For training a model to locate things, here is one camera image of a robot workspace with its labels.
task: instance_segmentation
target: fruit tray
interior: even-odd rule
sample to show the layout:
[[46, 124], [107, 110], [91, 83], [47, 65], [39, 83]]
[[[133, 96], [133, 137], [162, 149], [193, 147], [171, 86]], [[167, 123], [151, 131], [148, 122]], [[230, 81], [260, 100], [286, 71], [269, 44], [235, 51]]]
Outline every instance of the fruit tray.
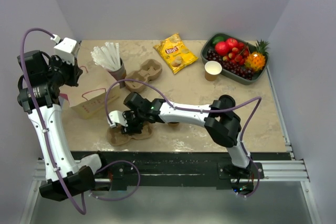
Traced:
[[[213, 37], [211, 37], [210, 40], [208, 40], [206, 42], [206, 44], [202, 48], [201, 57], [202, 57], [202, 62], [204, 64], [206, 64], [208, 62], [208, 60], [206, 59], [208, 50], [209, 49], [214, 49], [214, 46], [212, 45], [212, 41], [215, 37], [218, 37], [218, 36], [222, 36], [225, 40], [228, 39], [228, 38], [234, 38], [234, 39], [238, 40], [238, 42], [243, 42], [244, 44], [248, 45], [248, 49], [251, 53], [256, 50], [255, 46], [253, 46], [253, 45], [251, 45], [251, 44], [249, 44], [249, 43], [247, 43], [247, 42], [245, 42], [241, 39], [237, 39], [237, 38], [232, 37], [232, 36], [227, 35], [227, 34], [215, 34]], [[244, 79], [243, 77], [240, 77], [240, 76], [238, 76], [238, 75], [236, 75], [236, 74], [234, 74], [234, 73], [232, 73], [232, 72], [230, 72], [226, 69], [223, 69], [221, 74], [230, 78], [230, 79], [232, 79], [232, 80], [235, 80], [235, 81], [237, 81], [241, 84], [250, 85], [250, 84], [256, 82], [260, 78], [260, 76], [266, 71], [266, 67], [267, 67], [267, 64], [268, 64], [268, 56], [267, 55], [265, 56], [265, 59], [266, 59], [266, 63], [265, 63], [264, 68], [262, 69], [262, 71], [254, 73], [251, 80]]]

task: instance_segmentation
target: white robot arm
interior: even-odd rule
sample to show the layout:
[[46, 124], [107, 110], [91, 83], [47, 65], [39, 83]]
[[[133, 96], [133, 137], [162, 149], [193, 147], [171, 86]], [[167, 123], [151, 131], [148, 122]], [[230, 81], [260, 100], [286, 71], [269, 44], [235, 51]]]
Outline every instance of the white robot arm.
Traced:
[[[76, 58], [79, 44], [69, 38], [61, 40], [57, 35], [54, 35], [52, 40], [56, 43], [55, 55], [50, 57], [38, 50], [24, 54], [29, 80], [46, 124], [46, 130], [43, 130], [28, 89], [23, 88], [23, 76], [18, 83], [18, 102], [28, 113], [44, 157], [47, 184], [40, 187], [40, 193], [45, 198], [61, 201], [67, 196], [61, 187], [56, 171], [59, 171], [70, 193], [74, 196], [83, 191], [94, 189], [94, 174], [102, 164], [99, 154], [86, 156], [77, 164], [69, 150], [61, 122], [58, 96], [59, 87], [62, 85], [78, 85], [79, 76], [82, 74], [82, 70], [77, 66]], [[48, 64], [43, 55], [49, 58]], [[44, 133], [48, 134], [51, 154], [57, 168], [52, 166]]]
[[[153, 102], [132, 92], [124, 101], [131, 111], [112, 111], [109, 113], [110, 127], [121, 125], [122, 134], [141, 133], [142, 123], [189, 123], [207, 129], [211, 138], [217, 144], [226, 147], [235, 167], [246, 168], [250, 164], [250, 153], [238, 141], [240, 118], [234, 112], [215, 113], [216, 110], [228, 109], [235, 106], [235, 101], [228, 95], [221, 96], [213, 104], [188, 105], [171, 102], [174, 107], [190, 109], [178, 110], [171, 107], [163, 99], [154, 99]], [[213, 113], [197, 112], [213, 110]]]

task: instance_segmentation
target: white paper cup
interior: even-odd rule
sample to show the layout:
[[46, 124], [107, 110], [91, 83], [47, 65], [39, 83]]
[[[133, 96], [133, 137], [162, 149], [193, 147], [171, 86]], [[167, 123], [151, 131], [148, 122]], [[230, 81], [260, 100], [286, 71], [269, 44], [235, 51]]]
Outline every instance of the white paper cup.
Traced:
[[204, 69], [205, 69], [204, 77], [206, 78], [206, 80], [214, 81], [216, 80], [217, 76], [221, 73], [222, 65], [217, 61], [211, 60], [204, 65]]

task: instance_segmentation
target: bag of chips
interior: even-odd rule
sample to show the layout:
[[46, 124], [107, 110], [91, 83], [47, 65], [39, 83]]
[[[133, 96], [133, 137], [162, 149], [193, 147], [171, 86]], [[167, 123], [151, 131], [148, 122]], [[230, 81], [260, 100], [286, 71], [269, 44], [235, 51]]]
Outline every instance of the bag of chips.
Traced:
[[198, 59], [184, 45], [179, 34], [173, 34], [169, 38], [155, 45], [154, 48], [158, 51], [159, 55], [168, 64], [174, 74]]

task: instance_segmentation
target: brown paper bag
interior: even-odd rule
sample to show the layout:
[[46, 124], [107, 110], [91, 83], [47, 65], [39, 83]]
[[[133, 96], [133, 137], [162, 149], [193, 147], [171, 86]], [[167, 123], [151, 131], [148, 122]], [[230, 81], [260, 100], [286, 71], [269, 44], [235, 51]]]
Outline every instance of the brown paper bag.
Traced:
[[[100, 66], [81, 67], [83, 74], [79, 77], [78, 87], [62, 86], [60, 96], [69, 101], [69, 106], [83, 119], [90, 118], [104, 108], [105, 95], [115, 78]], [[120, 95], [119, 84], [109, 93], [108, 103]]]

